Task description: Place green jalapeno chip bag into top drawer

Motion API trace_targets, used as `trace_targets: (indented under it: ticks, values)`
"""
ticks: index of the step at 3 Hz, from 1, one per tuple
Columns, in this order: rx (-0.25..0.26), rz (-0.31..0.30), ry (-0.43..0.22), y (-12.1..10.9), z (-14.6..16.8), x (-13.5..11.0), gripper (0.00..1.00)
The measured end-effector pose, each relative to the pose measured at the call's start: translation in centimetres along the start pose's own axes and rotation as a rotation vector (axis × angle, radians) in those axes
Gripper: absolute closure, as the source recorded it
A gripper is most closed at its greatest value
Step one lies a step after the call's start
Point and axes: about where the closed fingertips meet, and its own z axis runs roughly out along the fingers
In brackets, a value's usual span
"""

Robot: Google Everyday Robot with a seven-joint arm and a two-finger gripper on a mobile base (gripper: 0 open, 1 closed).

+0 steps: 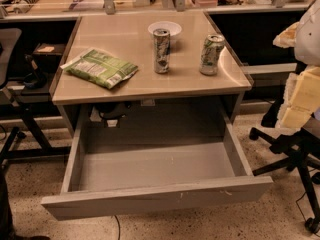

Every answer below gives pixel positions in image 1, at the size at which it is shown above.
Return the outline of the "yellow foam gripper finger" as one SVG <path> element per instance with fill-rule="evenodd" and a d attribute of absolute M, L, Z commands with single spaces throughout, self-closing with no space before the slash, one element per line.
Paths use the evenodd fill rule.
<path fill-rule="evenodd" d="M 280 48 L 290 48 L 294 47 L 296 44 L 296 32 L 299 23 L 295 22 L 278 34 L 274 40 L 273 44 Z"/>
<path fill-rule="evenodd" d="M 307 66 L 300 74 L 290 73 L 286 81 L 277 125 L 301 128 L 320 108 L 320 67 Z"/>

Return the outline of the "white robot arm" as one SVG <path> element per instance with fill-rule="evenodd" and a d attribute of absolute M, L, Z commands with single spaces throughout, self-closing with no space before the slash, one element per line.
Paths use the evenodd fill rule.
<path fill-rule="evenodd" d="M 315 0 L 298 22 L 277 35 L 273 44 L 293 47 L 295 59 L 307 65 L 301 73 L 289 74 L 284 103 L 277 115 L 279 126 L 301 128 L 320 108 L 320 0 Z"/>

